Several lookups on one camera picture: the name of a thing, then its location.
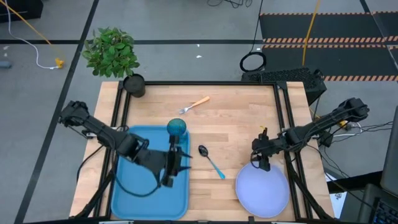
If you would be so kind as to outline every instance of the black metal frame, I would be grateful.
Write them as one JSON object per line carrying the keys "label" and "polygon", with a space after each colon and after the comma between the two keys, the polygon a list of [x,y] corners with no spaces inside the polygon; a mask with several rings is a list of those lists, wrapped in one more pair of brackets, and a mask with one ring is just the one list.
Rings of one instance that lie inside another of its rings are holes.
{"label": "black metal frame", "polygon": [[[275,104],[277,107],[277,115],[278,115],[278,120],[279,120],[279,126],[280,130],[283,130],[285,128],[284,124],[284,117],[282,113],[282,106],[280,103],[280,96],[279,96],[279,88],[283,90],[284,93],[284,101],[286,105],[286,110],[287,110],[287,116],[289,120],[289,126],[294,127],[294,121],[293,121],[293,113],[292,109],[290,106],[290,99],[289,99],[289,93],[287,91],[287,85],[286,82],[259,82],[259,83],[254,83],[254,82],[224,82],[224,81],[215,81],[215,82],[186,82],[186,81],[149,81],[146,82],[146,85],[253,85],[253,86],[272,86],[274,89],[274,95],[275,95]],[[121,82],[119,82],[118,85],[118,92],[116,93],[116,99],[115,99],[115,105],[114,105],[114,110],[113,110],[113,116],[111,120],[111,125],[115,126],[116,121],[117,121],[117,116],[118,116],[118,111],[119,111],[119,105],[120,105],[120,100],[121,100],[121,95],[122,95],[122,90],[123,86]],[[123,114],[121,118],[121,126],[126,125],[127,123],[127,115],[129,111],[129,106],[131,104],[130,102],[131,96],[130,94],[126,94],[126,98],[124,100],[124,108],[123,108]],[[300,153],[296,153],[296,164],[297,164],[297,170],[300,176],[301,181],[305,184],[305,174],[303,171],[303,166],[302,166],[302,160],[300,157]],[[290,158],[290,154],[288,152],[285,153],[285,157]],[[101,179],[100,179],[100,185],[103,184],[106,181],[106,174],[108,173],[109,169],[109,163],[111,161],[111,152],[110,150],[106,151],[105,157],[104,157],[104,162],[101,170]],[[118,162],[118,156],[115,157],[115,164]],[[292,198],[292,203],[293,203],[293,210],[294,210],[294,215],[295,215],[295,220],[302,220],[303,218],[300,215],[300,207],[299,207],[299,200],[297,198],[297,192],[296,192],[296,187],[295,187],[295,182],[292,179],[292,174],[287,171],[288,174],[288,180],[289,180],[289,188],[290,188],[290,195]],[[102,202],[102,197],[98,199],[98,202],[96,204],[96,207],[94,209],[94,214],[92,218],[74,218],[74,219],[69,219],[69,220],[56,220],[56,221],[51,221],[51,223],[98,223],[99,221],[103,222],[106,220],[110,220],[111,218],[111,199],[112,199],[112,190],[114,186],[114,180],[111,181],[111,185],[109,188],[109,195],[108,195],[108,201],[106,204],[106,214],[105,216],[100,217],[100,210],[101,210],[101,202]],[[304,198],[304,204],[305,204],[305,210],[307,214],[307,219],[312,220],[312,209],[310,208],[307,199]],[[249,223],[271,223],[271,222],[255,222],[252,217],[248,217]],[[178,223],[178,224],[192,224],[192,221],[136,221],[134,220],[134,223],[143,223],[143,224],[155,224],[155,223]],[[247,223],[247,222],[213,222],[213,221],[208,221],[206,223],[216,223],[216,224],[227,224],[227,223],[232,223],[232,224],[240,224],[240,223]]]}

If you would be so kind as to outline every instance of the blue spoon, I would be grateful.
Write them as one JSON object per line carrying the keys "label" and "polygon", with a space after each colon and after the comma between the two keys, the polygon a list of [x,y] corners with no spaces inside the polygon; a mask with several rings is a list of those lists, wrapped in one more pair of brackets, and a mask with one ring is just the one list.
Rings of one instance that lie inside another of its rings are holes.
{"label": "blue spoon", "polygon": [[211,162],[211,165],[213,165],[214,169],[216,169],[218,175],[220,175],[221,179],[225,179],[225,175],[222,173],[222,171],[219,170],[219,168],[217,168],[217,166],[213,163],[213,161],[211,161],[211,159],[209,158],[209,151],[207,150],[207,148],[205,146],[200,145],[199,146],[199,153],[201,156],[206,157],[207,159],[209,159],[209,161]]}

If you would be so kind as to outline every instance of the blue tray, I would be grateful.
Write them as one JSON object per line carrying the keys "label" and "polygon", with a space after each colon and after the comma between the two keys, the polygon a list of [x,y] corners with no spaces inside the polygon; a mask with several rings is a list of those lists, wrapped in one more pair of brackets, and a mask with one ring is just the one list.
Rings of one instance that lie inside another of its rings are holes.
{"label": "blue tray", "polygon": [[[133,126],[130,132],[149,139],[149,149],[168,151],[169,134],[166,126]],[[182,151],[190,153],[189,133],[180,140]],[[189,159],[182,158],[182,166],[189,166]],[[133,164],[120,157],[118,179],[131,192],[146,194],[156,186],[156,180],[151,171],[145,167]],[[172,188],[161,186],[148,197],[134,197],[125,193],[115,182],[111,202],[112,213],[120,219],[127,220],[177,220],[188,209],[189,171],[183,171],[174,177]]]}

